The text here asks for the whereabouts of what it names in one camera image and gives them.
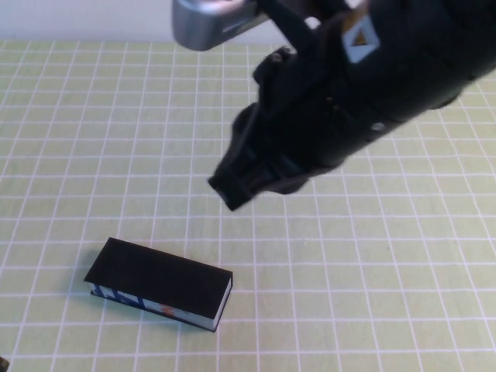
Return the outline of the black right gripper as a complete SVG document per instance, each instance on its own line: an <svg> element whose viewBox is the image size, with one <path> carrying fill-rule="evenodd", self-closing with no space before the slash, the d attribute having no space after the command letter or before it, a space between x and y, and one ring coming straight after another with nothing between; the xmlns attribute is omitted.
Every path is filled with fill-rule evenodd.
<svg viewBox="0 0 496 372"><path fill-rule="evenodd" d="M375 140L383 119L383 9L331 8L316 29L267 13L291 43L254 71L257 101L233 124L208 184L230 211L265 190L300 188Z"/></svg>

